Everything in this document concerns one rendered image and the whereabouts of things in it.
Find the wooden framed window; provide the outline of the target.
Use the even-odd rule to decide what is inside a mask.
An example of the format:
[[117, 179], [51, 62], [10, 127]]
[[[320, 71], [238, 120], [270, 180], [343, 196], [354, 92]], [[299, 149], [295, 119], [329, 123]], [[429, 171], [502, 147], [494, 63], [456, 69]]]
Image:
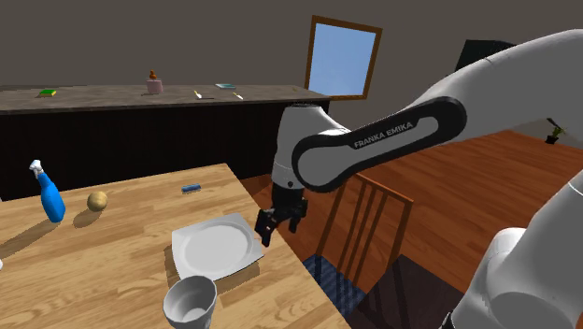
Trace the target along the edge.
[[382, 32], [380, 27], [314, 15], [305, 88], [333, 100], [365, 99]]

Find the blue spray bottle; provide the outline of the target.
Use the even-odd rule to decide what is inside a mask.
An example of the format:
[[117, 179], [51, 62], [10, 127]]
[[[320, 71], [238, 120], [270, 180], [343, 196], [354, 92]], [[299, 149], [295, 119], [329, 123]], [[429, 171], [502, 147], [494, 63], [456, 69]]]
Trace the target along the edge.
[[51, 222], [61, 222], [65, 214], [64, 200], [59, 190], [45, 173], [39, 160], [33, 160], [29, 165], [41, 188], [41, 204]]

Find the white cup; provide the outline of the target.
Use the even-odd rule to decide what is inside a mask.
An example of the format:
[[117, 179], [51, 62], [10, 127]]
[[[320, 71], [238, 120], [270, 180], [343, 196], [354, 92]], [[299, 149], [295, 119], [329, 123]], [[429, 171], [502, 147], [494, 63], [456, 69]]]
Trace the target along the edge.
[[163, 312], [174, 329], [210, 329], [216, 301], [214, 281], [205, 276], [191, 276], [169, 289]]

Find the dark kitchen counter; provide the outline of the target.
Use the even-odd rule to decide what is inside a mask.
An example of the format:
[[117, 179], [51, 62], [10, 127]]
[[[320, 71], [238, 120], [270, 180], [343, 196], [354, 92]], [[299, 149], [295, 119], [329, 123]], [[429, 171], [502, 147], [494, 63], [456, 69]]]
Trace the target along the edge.
[[38, 195], [39, 160], [60, 191], [206, 165], [240, 179], [268, 174], [283, 110], [328, 108], [294, 85], [0, 85], [0, 200]]

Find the small potted plant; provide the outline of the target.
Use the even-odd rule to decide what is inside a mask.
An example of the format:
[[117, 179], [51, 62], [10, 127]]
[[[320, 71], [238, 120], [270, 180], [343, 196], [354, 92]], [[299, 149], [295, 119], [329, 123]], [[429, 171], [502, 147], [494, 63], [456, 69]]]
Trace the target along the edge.
[[564, 134], [565, 130], [560, 127], [555, 121], [551, 118], [547, 118], [547, 121], [553, 125], [553, 131], [550, 135], [547, 136], [546, 143], [550, 145], [554, 145], [558, 139], [560, 134]]

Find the tan potato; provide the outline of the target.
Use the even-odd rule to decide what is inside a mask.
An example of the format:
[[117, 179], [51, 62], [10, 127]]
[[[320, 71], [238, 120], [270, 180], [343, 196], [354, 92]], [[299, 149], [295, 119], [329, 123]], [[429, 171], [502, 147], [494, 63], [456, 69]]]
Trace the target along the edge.
[[107, 207], [108, 198], [104, 192], [94, 192], [88, 196], [87, 207], [90, 211], [99, 212]]

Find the wooden chair with blue seat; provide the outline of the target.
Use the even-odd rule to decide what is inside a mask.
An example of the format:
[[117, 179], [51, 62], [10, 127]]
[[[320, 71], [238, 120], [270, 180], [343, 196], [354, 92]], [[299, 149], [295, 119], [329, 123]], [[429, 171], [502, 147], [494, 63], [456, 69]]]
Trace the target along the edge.
[[414, 200], [395, 190], [367, 178], [362, 174], [355, 176], [361, 183], [358, 198], [354, 207], [352, 219], [337, 265], [333, 265], [323, 256], [327, 242], [331, 240], [334, 220], [340, 209], [340, 204], [347, 188], [342, 185], [334, 198], [328, 219], [324, 225], [316, 252], [304, 261], [304, 266], [317, 282], [338, 312], [347, 317], [365, 298], [365, 292], [359, 287], [365, 257], [372, 245], [373, 237], [378, 227], [381, 215], [387, 201], [392, 198], [403, 204], [400, 220], [397, 225], [387, 267], [391, 267], [401, 254]]

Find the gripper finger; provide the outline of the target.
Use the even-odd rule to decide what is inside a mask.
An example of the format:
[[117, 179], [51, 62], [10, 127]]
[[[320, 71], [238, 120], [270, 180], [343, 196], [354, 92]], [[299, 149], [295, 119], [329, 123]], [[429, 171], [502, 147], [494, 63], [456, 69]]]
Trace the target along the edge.
[[273, 208], [260, 209], [255, 223], [255, 232], [259, 234], [265, 247], [270, 245], [273, 231], [277, 228], [277, 219]]
[[291, 217], [289, 223], [289, 231], [293, 234], [297, 231], [297, 226], [300, 221], [306, 216], [307, 203], [299, 203], [291, 209]]

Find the wooden table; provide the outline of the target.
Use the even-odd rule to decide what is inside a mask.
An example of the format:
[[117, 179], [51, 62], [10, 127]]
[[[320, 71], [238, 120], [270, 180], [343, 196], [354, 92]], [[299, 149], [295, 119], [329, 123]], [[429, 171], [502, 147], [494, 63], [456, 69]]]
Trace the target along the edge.
[[[199, 183], [201, 190], [181, 187]], [[258, 205], [226, 164], [63, 195], [62, 222], [38, 197], [0, 202], [0, 329], [171, 329], [163, 300], [177, 280], [172, 232]], [[349, 329], [280, 235], [257, 263], [222, 280], [211, 329]]]

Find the white square plate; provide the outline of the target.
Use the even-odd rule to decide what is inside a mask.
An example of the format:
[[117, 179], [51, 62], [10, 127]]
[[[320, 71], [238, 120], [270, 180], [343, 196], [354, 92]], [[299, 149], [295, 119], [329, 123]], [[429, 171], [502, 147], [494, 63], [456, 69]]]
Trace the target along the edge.
[[263, 258], [261, 242], [239, 213], [173, 231], [172, 253], [181, 279], [223, 279]]

